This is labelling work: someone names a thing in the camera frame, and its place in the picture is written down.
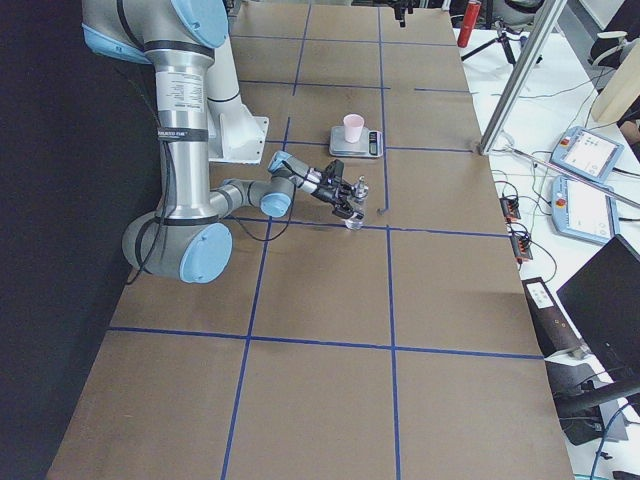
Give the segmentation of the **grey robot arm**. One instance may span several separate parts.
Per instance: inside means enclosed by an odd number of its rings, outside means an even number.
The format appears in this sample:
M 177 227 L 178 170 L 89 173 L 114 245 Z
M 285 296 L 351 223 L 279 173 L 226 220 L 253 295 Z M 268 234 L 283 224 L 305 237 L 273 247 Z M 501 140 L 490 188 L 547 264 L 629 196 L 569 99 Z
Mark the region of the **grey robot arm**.
M 337 160 L 317 170 L 279 151 L 268 180 L 228 179 L 211 187 L 210 164 L 259 161 L 268 128 L 241 99 L 223 2 L 86 1 L 82 13 L 93 52 L 155 71 L 162 198 L 124 233 L 122 250 L 134 268 L 211 282 L 232 253 L 225 219 L 243 207 L 281 217 L 300 191 L 330 204 L 342 219 L 363 218 L 356 201 L 365 187 L 345 182 Z

